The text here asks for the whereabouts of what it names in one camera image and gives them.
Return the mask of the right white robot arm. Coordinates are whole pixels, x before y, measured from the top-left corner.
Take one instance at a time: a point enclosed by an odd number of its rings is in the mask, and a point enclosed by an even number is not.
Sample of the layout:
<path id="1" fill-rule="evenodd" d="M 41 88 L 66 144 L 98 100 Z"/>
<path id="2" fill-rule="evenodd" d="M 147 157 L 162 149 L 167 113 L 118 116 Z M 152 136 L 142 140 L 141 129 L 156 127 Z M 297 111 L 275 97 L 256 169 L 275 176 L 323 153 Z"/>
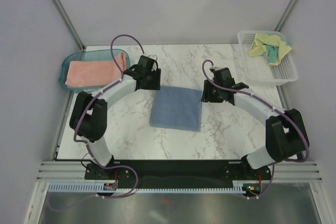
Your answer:
<path id="1" fill-rule="evenodd" d="M 204 81 L 202 101 L 227 102 L 236 106 L 265 127 L 265 144 L 242 157 L 240 173 L 252 179 L 259 168 L 282 161 L 295 161 L 293 156 L 309 154 L 309 141 L 301 113 L 296 109 L 278 108 L 253 93 L 248 85 L 235 82 L 228 68 L 211 67 L 213 78 Z"/>

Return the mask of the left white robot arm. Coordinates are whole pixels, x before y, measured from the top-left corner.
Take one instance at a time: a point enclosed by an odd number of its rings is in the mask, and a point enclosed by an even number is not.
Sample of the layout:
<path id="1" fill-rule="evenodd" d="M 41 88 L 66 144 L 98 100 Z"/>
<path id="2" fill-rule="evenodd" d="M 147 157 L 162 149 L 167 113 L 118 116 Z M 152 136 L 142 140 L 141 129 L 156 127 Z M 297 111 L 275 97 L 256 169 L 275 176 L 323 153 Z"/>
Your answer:
<path id="1" fill-rule="evenodd" d="M 137 90 L 160 90 L 161 69 L 152 56 L 142 55 L 137 64 L 121 72 L 121 77 L 94 93 L 80 92 L 69 121 L 76 143 L 84 143 L 103 179 L 114 175 L 110 163 L 113 155 L 104 134 L 108 124 L 108 110 L 118 101 Z"/>

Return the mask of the pink towel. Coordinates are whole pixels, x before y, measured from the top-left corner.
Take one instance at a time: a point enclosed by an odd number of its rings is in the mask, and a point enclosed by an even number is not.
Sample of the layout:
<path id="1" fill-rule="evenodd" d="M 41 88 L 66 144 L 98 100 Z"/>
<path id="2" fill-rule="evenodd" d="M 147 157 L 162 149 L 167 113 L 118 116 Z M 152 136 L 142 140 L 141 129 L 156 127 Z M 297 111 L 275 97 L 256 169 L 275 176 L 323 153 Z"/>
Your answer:
<path id="1" fill-rule="evenodd" d="M 121 78 L 121 71 L 114 60 L 72 61 L 66 75 L 69 88 L 106 86 Z"/>

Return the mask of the blue cloth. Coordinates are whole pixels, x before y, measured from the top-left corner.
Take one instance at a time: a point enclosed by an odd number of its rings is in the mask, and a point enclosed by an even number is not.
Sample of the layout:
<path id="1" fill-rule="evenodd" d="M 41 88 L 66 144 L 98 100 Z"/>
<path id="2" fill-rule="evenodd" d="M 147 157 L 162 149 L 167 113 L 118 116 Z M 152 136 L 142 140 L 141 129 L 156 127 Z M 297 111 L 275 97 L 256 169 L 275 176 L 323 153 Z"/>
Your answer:
<path id="1" fill-rule="evenodd" d="M 154 95 L 150 125 L 199 132 L 202 117 L 201 97 L 201 90 L 161 86 Z"/>

